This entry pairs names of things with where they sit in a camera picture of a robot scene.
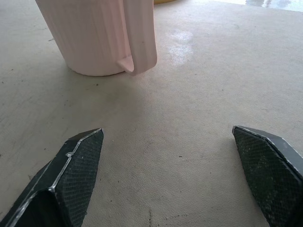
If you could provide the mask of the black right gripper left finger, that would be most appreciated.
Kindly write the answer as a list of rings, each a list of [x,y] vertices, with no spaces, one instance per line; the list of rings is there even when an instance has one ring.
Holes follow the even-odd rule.
[[[80,227],[95,187],[104,133],[69,138],[16,199],[2,227]]]

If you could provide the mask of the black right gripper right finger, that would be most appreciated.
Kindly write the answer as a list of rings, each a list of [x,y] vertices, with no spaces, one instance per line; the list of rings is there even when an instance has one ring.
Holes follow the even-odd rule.
[[[303,225],[303,158],[283,138],[234,126],[238,153],[252,195],[271,227]]]

